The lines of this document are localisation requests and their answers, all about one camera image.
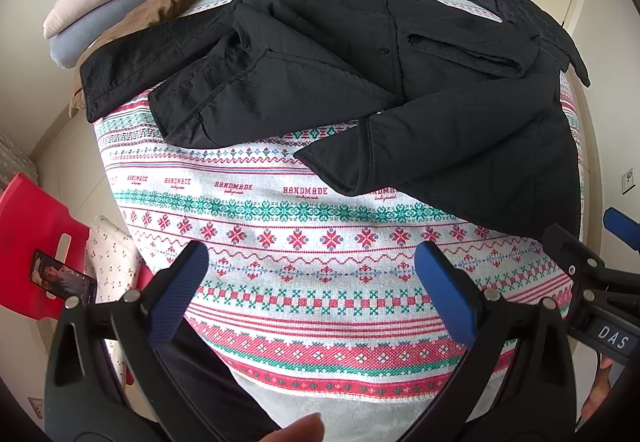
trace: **white wall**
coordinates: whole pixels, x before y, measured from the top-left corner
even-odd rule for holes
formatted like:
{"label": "white wall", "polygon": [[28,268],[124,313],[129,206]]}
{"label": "white wall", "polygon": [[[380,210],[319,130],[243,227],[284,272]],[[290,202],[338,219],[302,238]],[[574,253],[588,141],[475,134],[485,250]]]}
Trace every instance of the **white wall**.
{"label": "white wall", "polygon": [[71,71],[49,57],[42,23],[56,0],[0,4],[0,132],[26,154],[63,111]]}
{"label": "white wall", "polygon": [[[584,0],[572,36],[589,70],[584,89],[602,171],[603,210],[616,207],[640,222],[640,187],[622,194],[622,175],[640,177],[640,15],[631,0]],[[608,231],[602,258],[640,272],[638,254]]]}

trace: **fair isle pattern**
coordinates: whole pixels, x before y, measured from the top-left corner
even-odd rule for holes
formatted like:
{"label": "fair isle pattern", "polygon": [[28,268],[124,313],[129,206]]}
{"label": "fair isle pattern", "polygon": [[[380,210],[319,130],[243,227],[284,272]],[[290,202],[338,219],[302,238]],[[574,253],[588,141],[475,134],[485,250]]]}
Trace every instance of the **fair isle pattern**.
{"label": "fair isle pattern", "polygon": [[[560,84],[582,180],[577,117],[562,74]],[[550,295],[566,311],[570,280],[537,242],[390,188],[344,197],[293,158],[355,123],[233,148],[182,149],[162,140],[149,91],[95,124],[114,197],[153,272],[191,239],[207,245],[209,271],[186,317],[226,364],[261,386],[373,402],[433,397],[464,349],[415,276],[414,249],[424,240],[478,287],[523,303]],[[505,346],[496,371],[513,348]]]}

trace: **gray pillow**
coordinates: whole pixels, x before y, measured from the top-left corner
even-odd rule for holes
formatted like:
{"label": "gray pillow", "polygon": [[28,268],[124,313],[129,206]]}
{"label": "gray pillow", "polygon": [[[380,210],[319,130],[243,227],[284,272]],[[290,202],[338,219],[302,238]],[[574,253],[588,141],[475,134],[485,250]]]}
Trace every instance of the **gray pillow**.
{"label": "gray pillow", "polygon": [[63,29],[49,40],[51,59],[64,68],[76,66],[82,53],[107,29],[147,0],[111,0]]}

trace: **red chair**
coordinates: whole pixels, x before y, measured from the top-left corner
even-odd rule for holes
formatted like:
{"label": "red chair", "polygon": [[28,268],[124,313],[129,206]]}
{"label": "red chair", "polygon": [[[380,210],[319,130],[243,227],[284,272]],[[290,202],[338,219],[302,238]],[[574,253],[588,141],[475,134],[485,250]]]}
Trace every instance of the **red chair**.
{"label": "red chair", "polygon": [[30,279],[36,249],[55,257],[63,234],[71,236],[66,265],[84,272],[84,250],[89,228],[69,215],[69,210],[19,173],[0,196],[0,305],[40,320],[57,319],[60,298]]}

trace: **black quilted jacket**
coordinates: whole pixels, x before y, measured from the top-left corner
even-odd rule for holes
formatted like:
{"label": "black quilted jacket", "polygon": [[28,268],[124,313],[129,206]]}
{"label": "black quilted jacket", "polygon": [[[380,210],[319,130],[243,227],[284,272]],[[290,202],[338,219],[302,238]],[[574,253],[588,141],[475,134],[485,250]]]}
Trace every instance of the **black quilted jacket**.
{"label": "black quilted jacket", "polygon": [[469,0],[500,16],[505,22],[533,26],[540,34],[540,48],[558,60],[563,72],[574,66],[583,85],[590,85],[587,67],[574,41],[556,20],[531,0]]}
{"label": "black quilted jacket", "polygon": [[335,191],[394,187],[477,225],[577,233],[577,150],[558,61],[519,22],[436,0],[233,0],[104,45],[94,121],[149,94],[162,136],[222,148],[350,119],[296,152]]}

